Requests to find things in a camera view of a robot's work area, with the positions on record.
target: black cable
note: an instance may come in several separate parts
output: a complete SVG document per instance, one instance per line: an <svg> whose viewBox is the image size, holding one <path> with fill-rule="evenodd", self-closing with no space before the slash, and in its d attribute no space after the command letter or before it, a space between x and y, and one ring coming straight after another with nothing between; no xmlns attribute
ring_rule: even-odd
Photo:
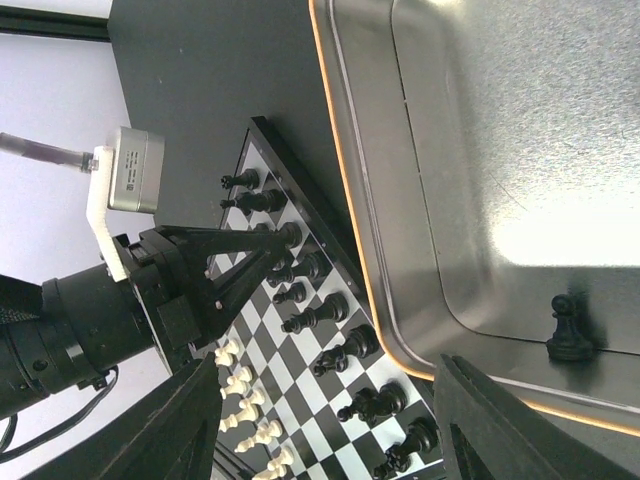
<svg viewBox="0 0 640 480"><path fill-rule="evenodd" d="M16 428L18 426L18 414L14 413L9 418L9 425L7 425L7 429L4 431L4 435L2 435L2 440L0 440L0 453L4 452L11 442L13 441L13 436L16 434Z"/></svg>
<svg viewBox="0 0 640 480"><path fill-rule="evenodd" d="M113 378L111 383L109 383L104 390L102 390L95 397L93 397L91 399L91 401L89 403L87 403L82 410L80 410L78 413L76 413L72 417L69 417L68 419L66 419L61 424L59 424L59 425L53 427L52 429L44 432L42 435L37 436L33 440L29 440L27 443L25 443L23 445L20 445L19 447L16 447L13 450L9 450L8 452L0 453L0 463L9 462L11 460L14 460L14 459L18 458L21 455L24 455L27 452L30 452L34 448L38 448L39 446L45 444L46 442L48 442L50 440L53 440L56 437L59 437L60 435L62 435L65 432L68 432L73 427L78 425L82 420L87 418L87 416L98 406L98 404L102 400L104 400L104 398L107 395L109 395L109 393L111 393L111 390L113 390L113 387L118 382L118 373L119 373L118 367L115 366L115 367L111 368L111 370L113 370L113 372L115 374L115 377ZM0 441L0 448L2 446L4 446L2 442L4 442L5 438L7 438L7 434L9 433L9 429L10 428L11 428L11 420L9 421L9 427L7 427L7 432L5 432L5 435L3 436L2 440ZM9 439L9 441L7 442L7 445L4 446L5 449L7 448L7 446L9 446L8 444L10 442L11 442L11 439Z"/></svg>

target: white chess piece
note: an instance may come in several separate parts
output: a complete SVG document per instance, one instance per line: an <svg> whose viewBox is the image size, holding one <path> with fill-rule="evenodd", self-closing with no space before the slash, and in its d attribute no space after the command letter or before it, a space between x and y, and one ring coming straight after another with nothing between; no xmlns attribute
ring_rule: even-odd
<svg viewBox="0 0 640 480"><path fill-rule="evenodd" d="M267 468L273 472L283 465L292 465L294 460L291 449L289 447L282 447L280 455L267 463Z"/></svg>
<svg viewBox="0 0 640 480"><path fill-rule="evenodd" d="M268 425L261 425L258 427L258 431L253 437L249 437L246 440L238 443L235 449L236 453L244 453L250 448L255 447L258 443L263 445L270 444L274 438L278 438L282 435L282 425L277 420L272 421Z"/></svg>
<svg viewBox="0 0 640 480"><path fill-rule="evenodd" d="M233 355L231 355L230 353L224 353L216 357L215 362L216 362L216 365L218 366L222 365L223 367L230 367L235 363Z"/></svg>
<svg viewBox="0 0 640 480"><path fill-rule="evenodd" d="M264 402L267 401L267 397L264 392L260 389L256 389L249 398L243 398L240 400L238 404L240 408L247 408L249 405L264 405Z"/></svg>
<svg viewBox="0 0 640 480"><path fill-rule="evenodd" d="M242 380L236 380L231 385L226 388L221 388L220 393L222 394L222 399L224 400L227 396L232 393L239 393L240 395L244 395L249 391L249 384L247 382L243 382Z"/></svg>
<svg viewBox="0 0 640 480"><path fill-rule="evenodd" d="M253 480L276 480L277 478L283 478L287 474L287 468L284 466L278 467L276 470L263 470L258 475L253 477Z"/></svg>
<svg viewBox="0 0 640 480"><path fill-rule="evenodd" d="M213 353L216 357L222 355L238 355L240 353L240 345L235 340L229 340L224 347L216 348Z"/></svg>
<svg viewBox="0 0 640 480"><path fill-rule="evenodd" d="M240 422L255 422L259 415L255 405L249 405L248 408L241 410L239 413L231 414L224 420L220 420L219 430L226 432L231 428L236 428Z"/></svg>
<svg viewBox="0 0 640 480"><path fill-rule="evenodd" d="M253 373L251 373L251 369L249 367L242 367L237 375L231 375L227 378L227 384L231 385L238 380L243 382L250 382L253 380Z"/></svg>

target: metal tray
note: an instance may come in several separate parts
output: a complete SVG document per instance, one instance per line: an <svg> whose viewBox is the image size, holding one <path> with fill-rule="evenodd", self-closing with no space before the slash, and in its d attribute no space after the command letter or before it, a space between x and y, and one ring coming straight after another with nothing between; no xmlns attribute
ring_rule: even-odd
<svg viewBox="0 0 640 480"><path fill-rule="evenodd" d="M460 354L539 410L640 435L640 10L311 0L387 353ZM548 360L571 293L600 349Z"/></svg>

